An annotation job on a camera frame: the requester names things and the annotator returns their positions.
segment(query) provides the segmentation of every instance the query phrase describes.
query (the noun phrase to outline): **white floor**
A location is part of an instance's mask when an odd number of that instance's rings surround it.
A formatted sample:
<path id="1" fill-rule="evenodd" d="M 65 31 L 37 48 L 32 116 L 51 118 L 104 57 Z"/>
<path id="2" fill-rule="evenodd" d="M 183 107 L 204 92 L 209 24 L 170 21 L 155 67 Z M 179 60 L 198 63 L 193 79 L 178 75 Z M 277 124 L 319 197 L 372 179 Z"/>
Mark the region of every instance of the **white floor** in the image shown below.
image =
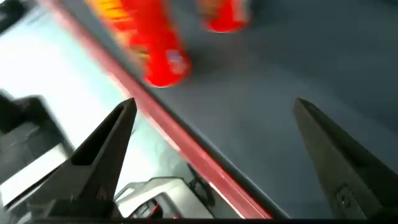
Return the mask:
<path id="1" fill-rule="evenodd" d="M 16 98 L 42 95 L 74 147 L 126 99 L 41 7 L 0 34 L 0 89 Z M 171 175 L 192 178 L 185 161 L 138 113 L 116 191 L 129 182 Z"/>

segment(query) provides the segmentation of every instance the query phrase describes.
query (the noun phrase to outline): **red cylinder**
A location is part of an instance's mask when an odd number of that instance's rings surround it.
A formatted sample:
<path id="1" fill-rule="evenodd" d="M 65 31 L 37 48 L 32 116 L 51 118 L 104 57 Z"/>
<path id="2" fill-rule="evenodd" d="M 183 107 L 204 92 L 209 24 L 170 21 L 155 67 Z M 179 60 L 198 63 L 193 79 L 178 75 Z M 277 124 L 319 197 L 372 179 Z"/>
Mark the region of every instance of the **red cylinder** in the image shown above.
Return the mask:
<path id="1" fill-rule="evenodd" d="M 191 63 L 167 16 L 164 0 L 90 1 L 142 66 L 148 84 L 172 86 L 189 74 Z"/>
<path id="2" fill-rule="evenodd" d="M 197 0 L 205 27 L 213 32 L 234 32 L 250 21 L 250 0 Z"/>

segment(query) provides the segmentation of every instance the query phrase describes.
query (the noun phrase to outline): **gray table surface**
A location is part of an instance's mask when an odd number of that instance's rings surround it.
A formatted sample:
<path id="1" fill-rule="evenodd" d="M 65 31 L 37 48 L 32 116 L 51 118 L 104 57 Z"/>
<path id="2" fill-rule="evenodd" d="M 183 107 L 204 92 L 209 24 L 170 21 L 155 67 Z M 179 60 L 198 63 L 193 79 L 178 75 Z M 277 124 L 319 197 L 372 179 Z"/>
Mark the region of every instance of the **gray table surface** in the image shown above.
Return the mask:
<path id="1" fill-rule="evenodd" d="M 288 216 L 330 218 L 292 107 L 316 104 L 398 172 L 397 2 L 258 0 L 252 26 L 224 35 L 169 1 L 194 70 L 149 90 Z M 141 78 L 81 2 L 64 4 Z"/>

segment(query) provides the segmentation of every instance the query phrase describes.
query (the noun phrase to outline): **red table edge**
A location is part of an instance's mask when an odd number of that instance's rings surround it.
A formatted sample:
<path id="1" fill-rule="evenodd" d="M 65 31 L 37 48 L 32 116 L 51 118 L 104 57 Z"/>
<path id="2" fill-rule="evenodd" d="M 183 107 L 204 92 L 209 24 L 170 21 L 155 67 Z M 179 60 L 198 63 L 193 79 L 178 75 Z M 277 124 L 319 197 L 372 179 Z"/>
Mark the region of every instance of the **red table edge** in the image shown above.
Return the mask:
<path id="1" fill-rule="evenodd" d="M 133 79 L 91 34 L 57 1 L 38 0 L 95 58 L 139 109 L 242 218 L 272 218 L 213 158 Z"/>

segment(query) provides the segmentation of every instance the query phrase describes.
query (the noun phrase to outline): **red snack can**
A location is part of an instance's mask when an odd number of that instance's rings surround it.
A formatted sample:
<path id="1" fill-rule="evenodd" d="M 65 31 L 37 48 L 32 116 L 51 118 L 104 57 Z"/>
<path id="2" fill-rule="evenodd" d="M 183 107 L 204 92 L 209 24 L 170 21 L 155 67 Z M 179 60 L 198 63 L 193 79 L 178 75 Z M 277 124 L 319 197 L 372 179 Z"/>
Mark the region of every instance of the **red snack can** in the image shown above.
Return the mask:
<path id="1" fill-rule="evenodd" d="M 205 26 L 213 32 L 234 32 L 250 22 L 250 0 L 197 0 Z"/>
<path id="2" fill-rule="evenodd" d="M 191 63 L 167 17 L 164 0 L 90 1 L 141 65 L 148 84 L 168 87 L 189 74 Z"/>

